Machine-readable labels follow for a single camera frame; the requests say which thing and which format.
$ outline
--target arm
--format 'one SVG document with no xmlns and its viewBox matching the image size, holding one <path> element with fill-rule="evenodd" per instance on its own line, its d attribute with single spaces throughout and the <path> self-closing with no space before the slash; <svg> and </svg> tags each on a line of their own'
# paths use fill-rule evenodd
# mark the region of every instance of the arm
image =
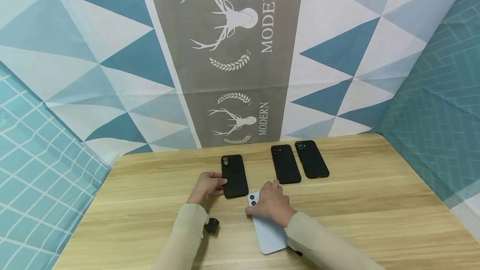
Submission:
<svg viewBox="0 0 480 270">
<path fill-rule="evenodd" d="M 223 194 L 227 183 L 221 173 L 202 173 L 192 194 L 175 220 L 170 237 L 158 256 L 152 270 L 191 270 L 193 260 L 203 238 L 203 226 L 209 217 L 202 204 L 211 195 Z"/>
<path fill-rule="evenodd" d="M 247 207 L 247 215 L 256 215 L 286 228 L 288 245 L 326 270 L 385 270 L 347 242 L 332 235 L 314 219 L 288 205 L 288 196 L 277 180 L 266 182 L 260 200 Z"/>
<path fill-rule="evenodd" d="M 327 270 L 385 270 L 371 258 L 328 232 L 315 219 L 295 213 L 287 226 L 288 245 Z"/>
</svg>

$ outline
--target backdrop fabric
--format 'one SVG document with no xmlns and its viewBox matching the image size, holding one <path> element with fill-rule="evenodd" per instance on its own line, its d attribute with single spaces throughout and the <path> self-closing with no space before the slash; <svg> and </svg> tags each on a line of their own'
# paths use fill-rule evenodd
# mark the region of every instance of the backdrop fabric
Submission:
<svg viewBox="0 0 480 270">
<path fill-rule="evenodd" d="M 350 135 L 455 0 L 0 0 L 0 61 L 107 164 Z"/>
</svg>

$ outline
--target laurel wreath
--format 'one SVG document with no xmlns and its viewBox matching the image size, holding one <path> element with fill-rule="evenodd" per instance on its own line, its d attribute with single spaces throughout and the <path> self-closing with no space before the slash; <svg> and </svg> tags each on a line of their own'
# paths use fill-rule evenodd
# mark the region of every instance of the laurel wreath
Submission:
<svg viewBox="0 0 480 270">
<path fill-rule="evenodd" d="M 212 65 L 214 65 L 215 67 L 221 69 L 221 70 L 224 70 L 224 71 L 234 71 L 234 70 L 238 70 L 240 68 L 242 68 L 244 65 L 246 65 L 248 63 L 248 61 L 250 61 L 250 57 L 249 57 L 250 54 L 250 51 L 248 51 L 247 49 L 247 53 L 245 55 L 242 55 L 240 57 L 240 59 L 238 59 L 238 61 L 236 62 L 231 62 L 229 64 L 224 64 L 222 62 L 218 62 L 217 60 L 215 59 L 212 59 L 212 58 L 209 58 L 210 59 L 210 63 Z"/>
<path fill-rule="evenodd" d="M 238 140 L 238 141 L 232 141 L 232 140 L 228 140 L 228 139 L 223 139 L 223 140 L 225 142 L 229 143 L 229 144 L 243 144 L 243 143 L 246 143 L 247 141 L 249 141 L 251 138 L 252 138 L 252 134 L 248 134 L 242 140 Z"/>
<path fill-rule="evenodd" d="M 224 102 L 227 99 L 240 99 L 244 103 L 248 103 L 248 105 L 250 105 L 252 103 L 250 101 L 250 97 L 246 96 L 245 94 L 242 94 L 242 93 L 227 93 L 227 94 L 225 94 L 222 97 L 217 99 L 217 104 L 220 105 L 222 102 Z"/>
</svg>

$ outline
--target beige sleeve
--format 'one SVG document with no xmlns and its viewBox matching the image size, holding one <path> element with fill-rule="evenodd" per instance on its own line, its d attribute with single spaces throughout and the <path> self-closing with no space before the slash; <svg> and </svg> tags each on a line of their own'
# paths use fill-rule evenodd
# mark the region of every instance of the beige sleeve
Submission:
<svg viewBox="0 0 480 270">
<path fill-rule="evenodd" d="M 153 270 L 191 270 L 203 238 L 203 226 L 209 217 L 198 204 L 180 208 L 172 232 L 155 261 Z"/>
<path fill-rule="evenodd" d="M 287 228 L 288 245 L 326 270 L 385 270 L 366 254 L 328 232 L 315 219 L 296 213 Z"/>
</svg>

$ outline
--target gray banner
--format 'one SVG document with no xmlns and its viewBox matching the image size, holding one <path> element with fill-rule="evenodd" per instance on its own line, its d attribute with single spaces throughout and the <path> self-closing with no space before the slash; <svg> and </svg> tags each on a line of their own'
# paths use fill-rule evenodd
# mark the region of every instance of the gray banner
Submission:
<svg viewBox="0 0 480 270">
<path fill-rule="evenodd" d="M 277 141 L 300 0 L 154 0 L 203 147 Z"/>
</svg>

